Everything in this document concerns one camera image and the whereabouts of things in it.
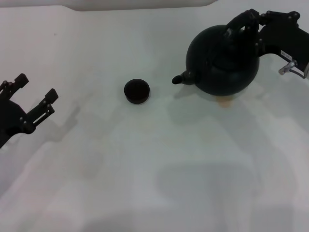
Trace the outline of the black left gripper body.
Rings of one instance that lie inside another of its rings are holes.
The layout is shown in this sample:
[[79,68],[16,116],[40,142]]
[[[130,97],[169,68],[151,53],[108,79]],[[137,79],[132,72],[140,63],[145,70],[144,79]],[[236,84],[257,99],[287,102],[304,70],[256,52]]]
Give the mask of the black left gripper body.
[[24,133],[26,112],[11,100],[0,101],[0,147],[3,147],[11,137]]

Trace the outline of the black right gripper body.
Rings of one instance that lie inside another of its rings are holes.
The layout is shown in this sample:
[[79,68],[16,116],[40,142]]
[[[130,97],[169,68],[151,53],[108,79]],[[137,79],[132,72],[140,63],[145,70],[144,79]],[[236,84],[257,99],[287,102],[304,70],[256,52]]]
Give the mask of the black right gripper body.
[[291,22],[272,22],[259,32],[261,46],[259,56],[275,54],[284,60],[286,53],[297,62],[296,67],[304,71],[309,63],[309,34]]

